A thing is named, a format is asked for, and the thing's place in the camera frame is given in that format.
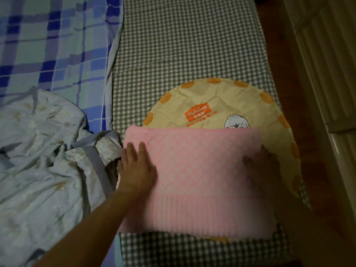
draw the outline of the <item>reddish brown floor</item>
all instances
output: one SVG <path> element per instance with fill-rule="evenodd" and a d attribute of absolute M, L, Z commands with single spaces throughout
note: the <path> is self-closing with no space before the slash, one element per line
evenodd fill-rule
<path fill-rule="evenodd" d="M 264 4 L 258 4 L 257 10 L 265 33 L 268 60 L 282 109 L 299 147 L 302 174 L 311 206 L 325 223 L 342 234 L 340 211 L 316 143 L 313 121 L 293 62 L 291 49 L 283 33 L 283 23 L 277 5 L 274 0 L 269 0 Z M 301 265 L 293 263 L 285 266 Z"/>

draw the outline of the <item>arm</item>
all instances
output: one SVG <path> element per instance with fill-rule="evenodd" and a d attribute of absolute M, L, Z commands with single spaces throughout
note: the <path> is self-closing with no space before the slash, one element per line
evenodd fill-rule
<path fill-rule="evenodd" d="M 133 145 L 128 144 L 121 161 L 120 184 L 113 196 L 52 247 L 36 267 L 101 265 L 122 220 L 138 198 L 149 192 L 157 178 L 156 167 L 150 163 L 143 143 L 138 154 Z"/>
<path fill-rule="evenodd" d="M 352 244 L 325 225 L 283 185 L 277 156 L 264 147 L 253 159 L 244 157 L 250 177 L 271 201 L 274 213 L 288 233 L 306 267 L 356 266 Z"/>

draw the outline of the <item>checkered bed sheet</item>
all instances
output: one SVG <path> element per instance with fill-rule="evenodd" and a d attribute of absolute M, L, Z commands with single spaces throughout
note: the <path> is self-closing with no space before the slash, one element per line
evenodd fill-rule
<path fill-rule="evenodd" d="M 279 99 L 253 0 L 125 0 L 113 68 L 113 128 L 142 125 L 167 91 L 201 78 L 249 82 Z M 305 186 L 301 198 L 309 206 Z M 282 226 L 270 240 L 220 243 L 169 233 L 120 234 L 124 266 L 263 266 L 292 259 Z"/>
<path fill-rule="evenodd" d="M 0 106 L 35 86 L 111 129 L 123 0 L 0 0 Z"/>

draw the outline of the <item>white cartoon dog face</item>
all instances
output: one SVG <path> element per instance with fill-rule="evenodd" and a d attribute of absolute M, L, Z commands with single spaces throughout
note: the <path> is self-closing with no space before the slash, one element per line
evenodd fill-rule
<path fill-rule="evenodd" d="M 237 114 L 230 115 L 225 122 L 225 128 L 249 128 L 247 120 Z"/>

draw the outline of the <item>pink cloth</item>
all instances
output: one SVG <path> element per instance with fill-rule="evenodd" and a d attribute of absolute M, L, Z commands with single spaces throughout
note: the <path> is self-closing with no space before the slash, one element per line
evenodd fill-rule
<path fill-rule="evenodd" d="M 246 174 L 243 155 L 261 148 L 257 128 L 154 129 L 131 126 L 124 146 L 144 141 L 158 181 L 119 231 L 270 238 L 276 222 Z"/>

